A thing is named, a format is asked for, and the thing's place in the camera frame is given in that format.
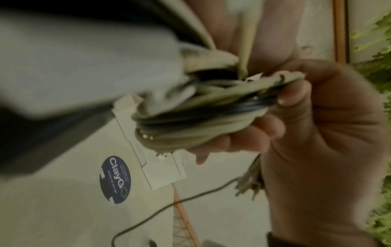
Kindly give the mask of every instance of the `green plant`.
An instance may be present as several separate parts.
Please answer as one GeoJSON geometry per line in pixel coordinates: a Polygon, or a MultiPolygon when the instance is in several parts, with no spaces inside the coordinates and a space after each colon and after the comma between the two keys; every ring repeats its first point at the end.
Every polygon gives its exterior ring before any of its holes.
{"type": "MultiPolygon", "coordinates": [[[[364,31],[354,31],[352,39],[369,35],[372,31],[385,30],[384,37],[353,48],[354,52],[366,49],[367,47],[382,41],[391,42],[391,10],[382,13],[380,16],[367,23],[367,27],[375,22],[375,28],[364,31]]],[[[373,83],[375,88],[382,94],[391,95],[391,46],[386,46],[373,56],[372,61],[364,62],[356,66],[356,70],[373,83]]],[[[391,129],[391,96],[387,97],[384,103],[384,111],[388,116],[391,129]]],[[[389,171],[384,178],[382,195],[379,206],[373,210],[368,221],[368,230],[384,244],[391,245],[391,160],[389,171]]]]}

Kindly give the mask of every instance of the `power cord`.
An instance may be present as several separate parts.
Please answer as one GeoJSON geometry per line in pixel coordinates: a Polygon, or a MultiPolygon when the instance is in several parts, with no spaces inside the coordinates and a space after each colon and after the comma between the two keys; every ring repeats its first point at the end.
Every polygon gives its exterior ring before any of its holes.
{"type": "Polygon", "coordinates": [[[112,238],[112,240],[111,240],[111,247],[116,247],[116,246],[115,246],[115,240],[116,240],[118,237],[120,237],[120,236],[122,236],[122,235],[124,235],[124,234],[126,234],[126,233],[128,233],[128,232],[131,232],[131,231],[133,231],[134,229],[136,229],[136,228],[138,228],[138,227],[144,225],[145,223],[147,223],[148,221],[150,221],[151,219],[153,219],[156,215],[160,214],[160,213],[163,212],[164,210],[166,210],[166,209],[168,209],[168,208],[170,208],[170,207],[172,207],[172,206],[174,206],[174,205],[176,205],[176,204],[184,203],[184,202],[191,201],[191,200],[197,199],[197,198],[199,198],[199,197],[202,197],[202,196],[205,196],[205,195],[208,195],[208,194],[212,194],[212,193],[218,192],[218,191],[220,191],[220,190],[222,190],[222,189],[228,187],[228,186],[231,185],[233,182],[236,182],[238,179],[239,179],[239,177],[234,178],[234,179],[231,179],[230,181],[226,182],[224,185],[222,185],[222,186],[220,186],[220,187],[218,187],[218,188],[216,188],[216,189],[208,190],[208,191],[206,191],[206,192],[202,192],[202,193],[197,194],[197,195],[195,195],[195,196],[188,197],[188,198],[185,198],[185,199],[183,199],[183,200],[176,201],[176,202],[173,202],[173,203],[168,204],[167,206],[165,206],[165,207],[159,209],[159,210],[156,211],[153,215],[149,216],[148,218],[146,218],[145,220],[139,222],[138,224],[135,224],[134,226],[129,227],[129,228],[127,228],[127,229],[125,229],[125,230],[123,230],[123,231],[117,233],[117,234],[112,238]]]}

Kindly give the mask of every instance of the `person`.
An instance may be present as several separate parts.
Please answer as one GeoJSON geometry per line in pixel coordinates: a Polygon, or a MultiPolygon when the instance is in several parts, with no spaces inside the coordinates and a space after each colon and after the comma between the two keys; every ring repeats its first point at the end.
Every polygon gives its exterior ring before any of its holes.
{"type": "MultiPolygon", "coordinates": [[[[235,52],[237,22],[222,3],[186,2],[217,47],[235,52]]],[[[277,106],[251,126],[189,151],[198,164],[210,153],[262,153],[270,247],[378,246],[364,229],[389,152],[379,95],[348,66],[299,59],[295,39],[303,8],[302,0],[266,0],[249,68],[299,70],[306,79],[285,86],[277,106]]]]}

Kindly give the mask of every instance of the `wire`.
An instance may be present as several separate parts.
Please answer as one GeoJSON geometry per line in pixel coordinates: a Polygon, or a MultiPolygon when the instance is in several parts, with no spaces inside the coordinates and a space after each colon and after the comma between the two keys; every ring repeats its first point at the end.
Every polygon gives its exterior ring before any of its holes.
{"type": "Polygon", "coordinates": [[[184,202],[191,201],[191,200],[197,199],[197,198],[199,198],[199,197],[202,197],[202,196],[205,196],[205,195],[208,195],[208,194],[212,194],[212,193],[218,192],[218,191],[220,191],[220,190],[222,190],[222,189],[224,189],[224,188],[230,186],[233,182],[236,182],[238,179],[239,179],[239,177],[234,178],[234,179],[231,179],[230,181],[226,182],[224,185],[222,185],[222,186],[220,186],[220,187],[218,187],[218,188],[216,188],[216,189],[208,190],[208,191],[206,191],[206,192],[202,192],[202,193],[197,194],[197,195],[194,195],[194,196],[192,196],[192,197],[188,197],[188,198],[185,198],[185,199],[183,199],[183,200],[176,201],[176,202],[173,202],[173,203],[168,204],[167,206],[165,206],[165,207],[159,209],[158,211],[156,211],[153,215],[149,216],[149,217],[146,218],[145,220],[143,220],[143,221],[139,222],[138,224],[136,224],[136,225],[134,225],[134,226],[132,226],[132,227],[129,227],[129,228],[127,228],[127,229],[125,229],[125,230],[123,230],[123,231],[117,233],[116,235],[114,235],[114,237],[113,237],[112,240],[111,240],[111,246],[112,246],[112,247],[115,247],[115,240],[116,240],[118,237],[120,237],[120,236],[122,236],[122,235],[124,235],[124,234],[126,234],[126,233],[128,233],[128,232],[131,232],[131,231],[133,231],[134,229],[136,229],[136,228],[138,228],[138,227],[144,225],[145,223],[147,223],[148,221],[150,221],[151,219],[153,219],[156,215],[160,214],[160,213],[163,212],[164,210],[166,210],[166,209],[168,209],[168,208],[170,208],[170,207],[172,207],[172,206],[174,206],[174,205],[176,205],[176,204],[184,203],[184,202]]]}

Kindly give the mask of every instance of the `sticker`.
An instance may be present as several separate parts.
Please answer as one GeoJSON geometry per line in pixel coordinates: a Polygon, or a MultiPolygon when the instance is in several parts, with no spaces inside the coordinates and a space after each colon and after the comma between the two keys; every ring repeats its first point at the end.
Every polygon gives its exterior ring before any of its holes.
{"type": "Polygon", "coordinates": [[[103,162],[99,180],[103,195],[110,202],[121,203],[129,195],[130,172],[120,157],[110,156],[103,162]]]}

